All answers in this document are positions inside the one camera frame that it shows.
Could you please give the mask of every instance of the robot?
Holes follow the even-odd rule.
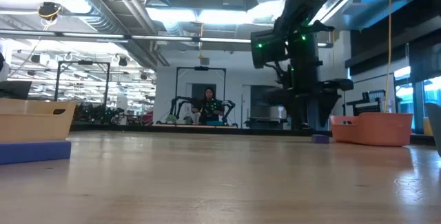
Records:
[[[337,100],[338,90],[353,89],[349,79],[318,80],[316,33],[333,31],[333,27],[310,20],[328,0],[286,0],[281,16],[273,30],[251,34],[252,56],[255,68],[264,66],[275,69],[277,82],[282,89],[268,92],[267,102],[283,105],[291,117],[291,128],[298,130],[304,123],[310,127],[325,127]],[[441,10],[441,0],[434,0]],[[287,70],[280,66],[289,59]]]

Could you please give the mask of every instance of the woman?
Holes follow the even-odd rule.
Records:
[[[212,87],[205,89],[201,104],[192,109],[193,113],[200,112],[199,123],[201,125],[207,125],[208,121],[219,121],[219,116],[223,116],[223,111],[222,102],[216,99],[216,92]]]

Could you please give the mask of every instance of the computer monitor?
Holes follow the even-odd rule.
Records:
[[[29,81],[2,81],[0,82],[0,98],[28,99],[32,82]]]

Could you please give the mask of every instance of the orange bin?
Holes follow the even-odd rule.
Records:
[[[362,113],[331,116],[336,142],[362,145],[403,146],[410,143],[412,114]]]
[[[64,140],[76,102],[0,99],[0,143]]]

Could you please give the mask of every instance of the purple object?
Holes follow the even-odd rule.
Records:
[[[0,165],[69,159],[71,147],[70,141],[0,143]]]
[[[321,135],[321,134],[313,134],[312,142],[316,144],[329,144],[329,136]]]

